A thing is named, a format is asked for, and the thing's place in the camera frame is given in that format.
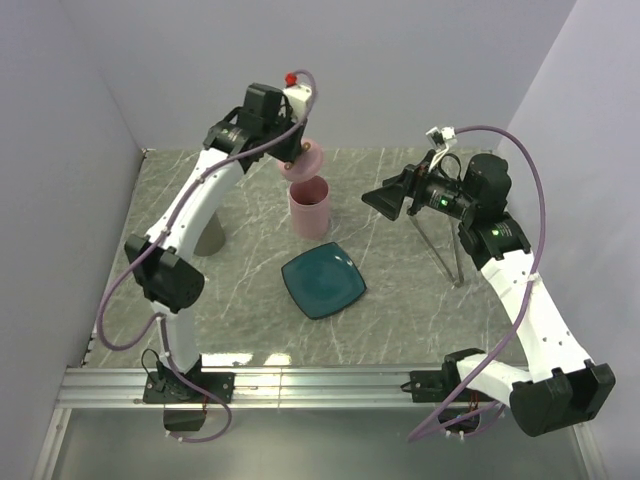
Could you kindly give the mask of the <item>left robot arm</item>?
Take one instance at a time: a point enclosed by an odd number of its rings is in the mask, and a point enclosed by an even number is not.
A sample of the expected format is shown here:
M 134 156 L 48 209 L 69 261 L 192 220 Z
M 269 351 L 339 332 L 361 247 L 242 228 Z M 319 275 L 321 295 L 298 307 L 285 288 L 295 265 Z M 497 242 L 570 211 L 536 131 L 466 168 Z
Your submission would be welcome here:
M 180 402 L 196 399 L 203 381 L 192 371 L 200 360 L 193 306 L 205 284 L 191 263 L 196 246 L 223 197 L 253 163 L 264 155 L 298 160 L 314 99 L 313 87 L 304 83 L 249 85 L 242 105 L 209 129 L 193 171 L 162 217 L 125 242 L 135 281 L 159 324 L 161 361 L 175 369 L 166 388 Z

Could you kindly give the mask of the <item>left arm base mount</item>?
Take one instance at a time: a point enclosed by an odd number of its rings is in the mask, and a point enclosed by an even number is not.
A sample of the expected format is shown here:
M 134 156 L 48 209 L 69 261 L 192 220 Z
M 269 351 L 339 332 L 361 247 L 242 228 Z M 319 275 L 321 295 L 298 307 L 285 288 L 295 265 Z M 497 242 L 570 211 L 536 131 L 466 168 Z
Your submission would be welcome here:
M 186 374 L 186 378 L 226 404 L 231 403 L 234 373 L 190 372 Z M 171 433 L 198 432 L 204 426 L 207 408 L 218 405 L 218 402 L 179 380 L 169 369 L 148 373 L 142 403 L 164 408 L 163 424 Z

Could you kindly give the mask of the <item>grey cylindrical container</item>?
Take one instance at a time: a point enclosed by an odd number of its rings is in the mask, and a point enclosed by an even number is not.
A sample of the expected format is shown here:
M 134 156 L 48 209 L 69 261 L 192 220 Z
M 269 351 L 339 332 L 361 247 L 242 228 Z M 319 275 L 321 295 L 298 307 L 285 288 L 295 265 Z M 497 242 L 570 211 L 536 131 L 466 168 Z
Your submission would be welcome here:
M 219 252 L 226 242 L 226 235 L 219 216 L 214 213 L 203 229 L 194 249 L 197 257 L 210 257 Z

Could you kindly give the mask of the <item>metal serving tongs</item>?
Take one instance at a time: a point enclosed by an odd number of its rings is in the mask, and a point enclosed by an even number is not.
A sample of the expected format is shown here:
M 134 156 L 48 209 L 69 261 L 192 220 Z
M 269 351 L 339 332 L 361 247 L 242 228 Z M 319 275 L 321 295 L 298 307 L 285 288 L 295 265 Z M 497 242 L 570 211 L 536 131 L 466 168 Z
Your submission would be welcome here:
M 444 226 L 436 231 L 437 235 L 433 236 L 423 227 L 417 215 L 409 216 L 408 219 L 439 272 L 453 288 L 462 287 L 465 276 L 455 222 L 448 218 Z

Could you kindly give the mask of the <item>pink cylindrical container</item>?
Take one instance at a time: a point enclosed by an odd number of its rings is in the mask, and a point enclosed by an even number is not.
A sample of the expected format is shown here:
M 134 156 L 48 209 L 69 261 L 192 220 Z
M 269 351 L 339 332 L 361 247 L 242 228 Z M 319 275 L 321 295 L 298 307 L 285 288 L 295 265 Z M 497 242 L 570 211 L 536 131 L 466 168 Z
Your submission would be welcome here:
M 304 239 L 320 240 L 329 230 L 329 185 L 320 176 L 292 183 L 288 191 L 293 231 Z

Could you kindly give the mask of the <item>aluminium rail frame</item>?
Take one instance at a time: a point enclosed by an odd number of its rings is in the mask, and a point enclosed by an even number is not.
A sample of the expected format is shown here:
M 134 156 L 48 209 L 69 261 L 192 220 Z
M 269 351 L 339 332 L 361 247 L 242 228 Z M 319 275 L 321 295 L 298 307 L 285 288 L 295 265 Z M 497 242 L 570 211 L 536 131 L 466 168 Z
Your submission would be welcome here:
M 421 148 L 338 149 L 322 172 L 331 227 L 367 285 L 341 313 L 310 320 L 280 269 L 311 248 L 291 227 L 286 181 L 273 161 L 255 166 L 218 215 L 222 250 L 198 258 L 205 289 L 195 304 L 197 342 L 211 371 L 235 374 L 229 410 L 213 408 L 202 443 L 162 430 L 163 408 L 142 403 L 156 335 L 125 353 L 100 345 L 63 379 L 37 474 L 43 479 L 601 479 L 584 426 L 540 438 L 509 415 L 475 437 L 437 434 L 408 443 L 431 412 L 400 386 L 444 356 L 489 349 L 509 322 L 498 298 L 462 254 L 453 288 L 409 219 L 389 222 L 361 195 Z

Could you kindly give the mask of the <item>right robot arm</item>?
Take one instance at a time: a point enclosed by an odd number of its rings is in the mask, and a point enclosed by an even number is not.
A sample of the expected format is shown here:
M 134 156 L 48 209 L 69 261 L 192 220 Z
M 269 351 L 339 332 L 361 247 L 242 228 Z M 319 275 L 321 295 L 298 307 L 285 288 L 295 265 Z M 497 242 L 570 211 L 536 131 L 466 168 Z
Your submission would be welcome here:
M 537 272 L 536 256 L 520 225 L 507 212 L 512 186 L 506 160 L 481 153 L 461 178 L 432 168 L 428 152 L 419 164 L 383 181 L 362 196 L 365 204 L 396 220 L 405 199 L 407 213 L 429 207 L 458 222 L 460 243 L 506 311 L 527 360 L 526 369 L 497 361 L 503 339 L 486 353 L 466 349 L 445 357 L 442 404 L 479 392 L 511 410 L 531 437 L 594 419 L 616 379 L 608 364 L 596 364 L 572 335 Z

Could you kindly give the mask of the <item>teal square plate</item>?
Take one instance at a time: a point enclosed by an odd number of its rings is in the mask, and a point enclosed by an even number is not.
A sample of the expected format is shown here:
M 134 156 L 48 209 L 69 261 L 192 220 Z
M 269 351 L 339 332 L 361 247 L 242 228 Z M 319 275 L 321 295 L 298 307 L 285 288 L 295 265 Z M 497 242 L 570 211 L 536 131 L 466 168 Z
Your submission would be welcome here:
M 367 291 L 362 274 L 336 242 L 294 257 L 281 267 L 281 275 L 293 302 L 311 320 L 343 311 Z

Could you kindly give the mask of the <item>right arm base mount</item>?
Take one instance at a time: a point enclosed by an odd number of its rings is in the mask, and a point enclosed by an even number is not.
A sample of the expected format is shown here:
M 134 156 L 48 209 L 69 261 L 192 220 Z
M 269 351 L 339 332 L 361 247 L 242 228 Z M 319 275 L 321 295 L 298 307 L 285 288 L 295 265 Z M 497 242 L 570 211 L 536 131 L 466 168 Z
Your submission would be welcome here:
M 453 370 L 443 366 L 441 370 L 413 370 L 409 372 L 409 380 L 400 386 L 404 393 L 411 396 L 413 403 L 440 403 L 454 390 L 459 376 Z M 492 399 L 478 390 L 466 387 L 455 399 L 458 403 L 465 403 L 465 408 L 448 407 L 437 417 L 440 425 L 460 417 L 470 412 L 477 412 L 481 409 L 481 403 L 490 404 Z M 482 414 L 447 425 L 443 432 L 446 436 L 457 436 L 464 440 L 467 436 L 475 436 L 479 432 L 492 425 L 502 414 L 501 408 L 491 421 L 484 422 Z

